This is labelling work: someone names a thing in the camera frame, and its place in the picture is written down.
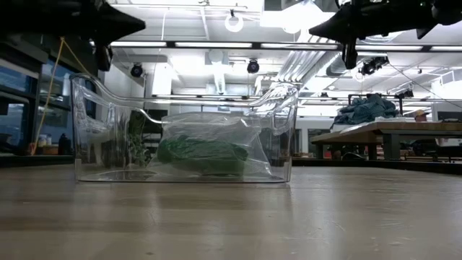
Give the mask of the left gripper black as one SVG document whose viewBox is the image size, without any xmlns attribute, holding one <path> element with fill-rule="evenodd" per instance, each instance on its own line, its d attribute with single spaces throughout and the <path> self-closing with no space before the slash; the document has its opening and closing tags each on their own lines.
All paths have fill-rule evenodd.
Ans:
<svg viewBox="0 0 462 260">
<path fill-rule="evenodd" d="M 113 57 L 110 44 L 146 28 L 145 22 L 112 7 L 106 0 L 72 0 L 79 34 L 92 40 L 100 71 L 108 72 Z"/>
</svg>

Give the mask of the potted succulent plant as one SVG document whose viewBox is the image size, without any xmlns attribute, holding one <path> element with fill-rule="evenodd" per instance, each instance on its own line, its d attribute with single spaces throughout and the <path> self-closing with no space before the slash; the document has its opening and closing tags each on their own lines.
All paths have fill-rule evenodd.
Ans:
<svg viewBox="0 0 462 260">
<path fill-rule="evenodd" d="M 99 152 L 105 168 L 143 168 L 151 159 L 143 131 L 146 117 L 139 111 L 131 111 L 118 117 L 108 141 L 101 143 Z"/>
</svg>

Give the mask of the blue cloth pile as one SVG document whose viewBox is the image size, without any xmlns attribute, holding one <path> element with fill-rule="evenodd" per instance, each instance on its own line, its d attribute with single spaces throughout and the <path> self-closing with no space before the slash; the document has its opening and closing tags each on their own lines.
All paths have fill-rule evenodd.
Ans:
<svg viewBox="0 0 462 260">
<path fill-rule="evenodd" d="M 396 105 L 379 94 L 355 98 L 348 106 L 340 108 L 334 124 L 357 125 L 375 121 L 377 117 L 395 118 L 399 115 Z"/>
</svg>

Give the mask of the clear plastic zip bag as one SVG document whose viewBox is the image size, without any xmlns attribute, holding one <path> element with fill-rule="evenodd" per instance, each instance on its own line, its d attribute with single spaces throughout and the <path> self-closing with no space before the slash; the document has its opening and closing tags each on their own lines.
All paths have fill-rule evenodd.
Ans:
<svg viewBox="0 0 462 260">
<path fill-rule="evenodd" d="M 178 170 L 169 165 L 154 162 L 156 153 L 147 165 L 147 169 L 173 177 L 186 178 L 238 178 L 269 177 L 272 175 L 260 140 L 261 121 L 250 116 L 236 116 L 226 113 L 190 112 L 162 119 L 161 140 L 186 135 L 189 137 L 231 142 L 248 151 L 248 159 L 242 175 L 201 175 L 196 171 Z"/>
</svg>

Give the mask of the black bottle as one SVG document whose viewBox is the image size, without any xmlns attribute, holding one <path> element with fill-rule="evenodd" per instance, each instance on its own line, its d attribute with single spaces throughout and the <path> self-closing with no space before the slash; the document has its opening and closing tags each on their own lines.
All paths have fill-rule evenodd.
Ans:
<svg viewBox="0 0 462 260">
<path fill-rule="evenodd" d="M 72 142 L 65 133 L 63 133 L 59 138 L 58 154 L 59 155 L 73 155 Z"/>
</svg>

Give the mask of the green elastic bandage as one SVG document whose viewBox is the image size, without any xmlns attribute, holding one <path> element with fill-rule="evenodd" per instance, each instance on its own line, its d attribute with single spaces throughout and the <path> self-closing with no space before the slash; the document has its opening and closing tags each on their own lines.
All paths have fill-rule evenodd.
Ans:
<svg viewBox="0 0 462 260">
<path fill-rule="evenodd" d="M 160 142 L 154 162 L 201 175 L 241 176 L 247 159 L 248 151 L 231 142 L 180 135 Z"/>
</svg>

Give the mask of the wooden workbench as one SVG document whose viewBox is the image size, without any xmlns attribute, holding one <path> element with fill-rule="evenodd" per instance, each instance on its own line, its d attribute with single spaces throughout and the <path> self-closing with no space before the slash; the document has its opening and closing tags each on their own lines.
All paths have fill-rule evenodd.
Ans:
<svg viewBox="0 0 462 260">
<path fill-rule="evenodd" d="M 462 123 L 377 121 L 312 138 L 318 152 L 325 145 L 352 144 L 367 147 L 368 159 L 377 159 L 382 144 L 386 160 L 400 160 L 400 142 L 405 139 L 462 138 Z"/>
</svg>

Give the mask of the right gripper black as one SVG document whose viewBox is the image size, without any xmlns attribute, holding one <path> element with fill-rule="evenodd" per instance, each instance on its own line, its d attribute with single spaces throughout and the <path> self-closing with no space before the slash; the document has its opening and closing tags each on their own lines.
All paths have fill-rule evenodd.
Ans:
<svg viewBox="0 0 462 260">
<path fill-rule="evenodd" d="M 331 40 L 342 40 L 342 60 L 347 69 L 352 69 L 357 62 L 357 39 L 367 36 L 367 27 L 374 20 L 372 16 L 386 3 L 387 0 L 348 0 L 333 17 L 310 28 L 309 33 Z"/>
</svg>

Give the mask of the black computer monitor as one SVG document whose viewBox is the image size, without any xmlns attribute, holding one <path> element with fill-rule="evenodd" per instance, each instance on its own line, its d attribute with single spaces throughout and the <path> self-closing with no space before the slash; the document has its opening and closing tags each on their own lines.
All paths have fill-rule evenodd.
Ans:
<svg viewBox="0 0 462 260">
<path fill-rule="evenodd" d="M 142 111 L 149 124 L 162 124 L 162 119 L 168 115 L 168 110 L 146 109 Z"/>
</svg>

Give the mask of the clear plastic bin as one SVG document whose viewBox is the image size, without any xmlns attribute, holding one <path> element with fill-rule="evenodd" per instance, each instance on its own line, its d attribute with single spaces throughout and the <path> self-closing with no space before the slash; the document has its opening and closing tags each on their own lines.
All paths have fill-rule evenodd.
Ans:
<svg viewBox="0 0 462 260">
<path fill-rule="evenodd" d="M 147 183 L 286 183 L 292 169 L 292 141 L 297 118 L 297 88 L 271 87 L 260 97 L 218 95 L 153 95 L 124 97 L 111 92 L 100 80 L 77 74 L 70 80 L 74 123 L 75 178 L 81 182 Z M 105 168 L 99 152 L 108 141 L 116 119 L 131 111 L 168 110 L 167 116 L 190 112 L 250 116 L 261 121 L 259 135 L 269 159 L 269 177 L 186 178 L 163 175 L 143 168 Z M 145 123 L 143 138 L 151 159 L 162 137 L 162 124 Z"/>
</svg>

